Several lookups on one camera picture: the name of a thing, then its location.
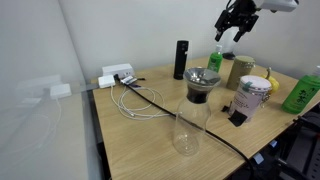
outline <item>label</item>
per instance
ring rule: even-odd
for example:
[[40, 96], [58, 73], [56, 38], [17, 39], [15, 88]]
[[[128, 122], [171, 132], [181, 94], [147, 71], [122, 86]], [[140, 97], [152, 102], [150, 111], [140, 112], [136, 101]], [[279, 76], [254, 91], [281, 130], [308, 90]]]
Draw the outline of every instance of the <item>label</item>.
[[216, 63], [213, 62], [214, 60], [210, 59], [208, 63], [208, 69], [217, 72], [218, 68], [216, 67]]
[[276, 141], [276, 140], [272, 140], [270, 143], [269, 143], [269, 145], [271, 146], [271, 147], [276, 147], [277, 146], [277, 144], [278, 144], [278, 142]]
[[256, 161], [257, 164], [261, 164], [264, 161], [264, 158], [260, 153], [257, 153], [253, 156], [253, 159]]
[[305, 108], [318, 90], [317, 87], [300, 80], [283, 103], [282, 108], [287, 112], [298, 114]]
[[249, 121], [266, 93], [267, 91], [253, 94], [244, 91], [243, 87], [239, 86], [231, 104], [229, 114], [232, 115], [234, 111], [237, 110], [246, 115], [248, 117], [246, 120]]

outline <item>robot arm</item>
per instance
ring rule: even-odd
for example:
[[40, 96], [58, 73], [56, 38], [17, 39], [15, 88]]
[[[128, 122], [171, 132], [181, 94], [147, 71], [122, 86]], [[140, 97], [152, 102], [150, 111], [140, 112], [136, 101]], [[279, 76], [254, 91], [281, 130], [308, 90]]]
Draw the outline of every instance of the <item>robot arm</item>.
[[231, 0], [215, 24], [217, 28], [216, 41], [220, 40], [224, 31], [236, 26], [239, 27], [239, 31], [233, 40], [238, 42], [242, 35], [252, 30], [259, 18], [255, 13], [260, 9], [269, 9], [271, 12], [291, 12], [299, 4], [298, 0], [235, 0], [229, 6], [230, 2]]

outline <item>white wall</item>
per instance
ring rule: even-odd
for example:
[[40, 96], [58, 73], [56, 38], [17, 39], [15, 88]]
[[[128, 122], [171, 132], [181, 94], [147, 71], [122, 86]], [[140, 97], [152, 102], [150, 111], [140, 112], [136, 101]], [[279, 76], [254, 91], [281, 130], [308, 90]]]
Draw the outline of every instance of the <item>white wall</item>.
[[134, 69], [173, 63], [177, 40], [190, 41], [188, 59], [215, 47], [220, 0], [61, 0], [86, 79], [102, 66]]
[[[208, 56], [217, 44], [214, 24], [227, 0], [61, 3], [85, 78], [90, 79], [111, 64], [129, 62], [134, 69], [142, 69], [173, 63], [179, 39], [191, 42], [189, 59]], [[320, 1], [300, 3], [292, 13], [259, 12], [253, 32], [241, 38], [236, 53], [253, 56], [258, 64], [296, 78], [312, 71], [320, 64]]]

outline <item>jar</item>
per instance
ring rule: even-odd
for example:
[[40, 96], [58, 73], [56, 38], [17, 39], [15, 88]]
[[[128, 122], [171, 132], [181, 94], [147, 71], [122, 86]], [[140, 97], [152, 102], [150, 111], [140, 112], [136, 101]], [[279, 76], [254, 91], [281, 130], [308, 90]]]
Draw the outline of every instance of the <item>jar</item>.
[[186, 156], [199, 151], [207, 120], [211, 116], [208, 96], [213, 87], [219, 85], [218, 73], [206, 68], [191, 68], [184, 72], [188, 94], [177, 109], [173, 135], [175, 149]]
[[271, 89], [271, 83], [262, 77], [247, 75], [242, 76], [240, 84], [229, 109], [232, 116], [235, 110], [247, 116], [245, 122], [249, 122], [255, 111], [266, 98]]
[[255, 60], [249, 56], [236, 56], [228, 78], [227, 88], [237, 90], [240, 78], [249, 75], [255, 66]]

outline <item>cord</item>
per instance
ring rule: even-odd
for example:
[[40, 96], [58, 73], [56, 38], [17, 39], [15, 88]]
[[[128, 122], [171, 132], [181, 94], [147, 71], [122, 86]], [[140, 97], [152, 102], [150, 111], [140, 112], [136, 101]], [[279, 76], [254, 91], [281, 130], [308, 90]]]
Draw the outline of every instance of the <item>cord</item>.
[[51, 126], [51, 119], [46, 116], [46, 115], [43, 115], [43, 114], [39, 114], [39, 113], [33, 113], [31, 114], [30, 116], [28, 116], [27, 118], [35, 118], [35, 117], [40, 117], [40, 118], [43, 118], [43, 119], [46, 119], [48, 121], [48, 128], [46, 130], [46, 133], [43, 137], [40, 137], [39, 139], [37, 139], [35, 142], [33, 143], [30, 143], [30, 144], [27, 144], [26, 146], [18, 149], [18, 150], [14, 150], [14, 151], [10, 151], [8, 153], [3, 153], [3, 152], [0, 152], [0, 159], [2, 158], [1, 156], [8, 156], [8, 155], [11, 155], [11, 156], [14, 156], [16, 153], [21, 153], [22, 155], [19, 155], [19, 158], [10, 162], [11, 164], [8, 165], [7, 168], [2, 168], [0, 169], [0, 174], [3, 174], [3, 173], [6, 173], [8, 170], [10, 170], [11, 168], [14, 168], [15, 166], [21, 164], [21, 162], [25, 161], [27, 158], [31, 157], [32, 154], [34, 154], [36, 151], [39, 151], [39, 149], [44, 145], [44, 144], [48, 144], [50, 142], [48, 142], [48, 138], [50, 136], [51, 133], [56, 133], [56, 126], [58, 125], [58, 123], [60, 122], [61, 120], [61, 116], [62, 116], [62, 108], [61, 108], [61, 104], [59, 102], [58, 99], [55, 99], [56, 100], [56, 104], [57, 104], [57, 107], [59, 109], [59, 116], [58, 116], [58, 119], [57, 119], [57, 122], [55, 123], [53, 129], [50, 128]]
[[149, 105], [147, 105], [146, 107], [143, 107], [143, 108], [137, 108], [137, 109], [129, 109], [129, 108], [127, 108], [125, 106], [125, 104], [124, 104], [123, 99], [125, 98], [125, 96], [128, 93], [134, 92], [136, 90], [147, 90], [147, 91], [151, 92], [153, 94], [153, 99], [150, 102], [152, 102], [153, 104], [154, 104], [154, 102], [156, 100], [156, 93], [157, 93], [160, 96], [161, 100], [162, 100], [162, 108], [164, 108], [165, 103], [164, 103], [164, 99], [163, 99], [162, 95], [158, 91], [156, 91], [154, 89], [145, 88], [145, 87], [139, 87], [139, 88], [132, 88], [134, 91], [132, 91], [132, 90], [126, 91], [126, 87], [132, 88], [131, 86], [124, 86], [123, 92], [121, 93], [121, 95], [120, 95], [120, 97], [118, 99], [118, 102], [116, 102], [116, 100], [114, 98], [114, 95], [113, 95], [113, 87], [111, 86], [111, 98], [112, 98], [112, 101], [118, 107], [120, 113], [123, 116], [125, 116], [127, 118], [130, 118], [130, 119], [133, 119], [133, 120], [145, 121], [145, 120], [149, 120], [149, 119], [152, 119], [152, 118], [155, 118], [155, 117], [163, 117], [163, 116], [170, 115], [170, 114], [160, 114], [162, 112], [161, 109], [158, 112], [156, 112], [155, 114], [140, 114], [140, 113], [136, 113], [135, 112], [135, 111], [142, 111], [142, 110], [146, 110], [146, 109], [150, 108], [152, 106], [151, 103]]
[[[138, 96], [140, 96], [142, 99], [146, 100], [148, 103], [154, 105], [155, 107], [161, 109], [162, 111], [168, 113], [169, 115], [171, 115], [172, 117], [176, 117], [176, 114], [168, 111], [167, 109], [164, 109], [163, 107], [155, 104], [154, 102], [150, 101], [149, 99], [147, 99], [146, 97], [144, 97], [143, 95], [141, 95], [139, 92], [137, 92], [135, 89], [133, 89], [132, 87], [130, 87], [129, 85], [127, 84], [124, 84], [125, 87], [129, 88], [131, 91], [133, 91], [134, 93], [136, 93]], [[202, 129], [201, 127], [199, 127], [198, 125], [188, 121], [188, 120], [185, 120], [188, 124], [196, 127], [196, 128], [199, 128], [199, 129]], [[245, 162], [249, 165], [249, 168], [250, 168], [250, 177], [249, 179], [252, 180], [254, 179], [254, 169], [253, 169], [253, 165], [252, 163], [250, 162], [250, 160], [238, 149], [236, 148], [235, 146], [233, 146], [232, 144], [230, 144], [229, 142], [227, 142], [226, 140], [222, 139], [221, 137], [219, 137], [218, 135], [212, 133], [211, 131], [205, 129], [205, 132], [207, 134], [209, 134], [210, 136], [218, 139], [220, 142], [224, 143], [225, 145], [229, 146], [231, 149], [233, 149], [234, 151], [236, 151], [244, 160]]]
[[234, 7], [234, 5], [235, 5], [235, 2], [234, 2], [233, 4], [231, 4], [231, 6], [229, 6], [230, 3], [231, 3], [231, 1], [232, 1], [232, 0], [229, 0], [228, 3], [227, 3], [227, 5], [226, 5], [226, 10], [227, 10], [227, 11], [231, 10], [231, 9]]

